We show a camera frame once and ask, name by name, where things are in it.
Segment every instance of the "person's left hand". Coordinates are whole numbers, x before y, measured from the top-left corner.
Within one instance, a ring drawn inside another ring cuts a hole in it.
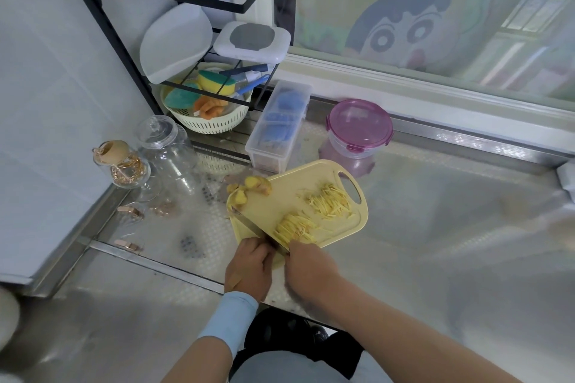
[[[224,292],[245,292],[263,301],[271,286],[271,263],[276,251],[264,239],[245,238],[226,268]]]

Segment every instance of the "clear rectangular container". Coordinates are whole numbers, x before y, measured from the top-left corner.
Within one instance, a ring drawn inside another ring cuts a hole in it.
[[[312,87],[279,81],[246,143],[255,168],[283,173],[308,110]]]

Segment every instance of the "forearm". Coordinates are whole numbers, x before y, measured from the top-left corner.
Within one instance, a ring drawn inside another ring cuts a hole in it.
[[[205,336],[188,348],[162,383],[225,383],[231,367],[232,352],[228,345],[221,339]]]
[[[520,383],[478,354],[338,277],[317,305],[374,357],[395,383]]]

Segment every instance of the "cutting board handle hole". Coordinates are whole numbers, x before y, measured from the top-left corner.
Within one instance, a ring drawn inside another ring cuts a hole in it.
[[[355,185],[351,182],[351,180],[349,180],[349,177],[342,171],[339,172],[338,176],[341,179],[343,188],[346,190],[349,197],[357,204],[360,204],[361,198],[359,197],[358,190],[355,188]]]

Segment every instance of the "hand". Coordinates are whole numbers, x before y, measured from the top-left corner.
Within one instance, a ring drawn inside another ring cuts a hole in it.
[[[263,301],[271,286],[271,262],[276,251],[264,239],[246,238],[226,268],[224,292],[239,291]]]
[[[340,278],[338,266],[315,244],[292,239],[289,251],[285,268],[287,284],[304,300],[316,302]]]

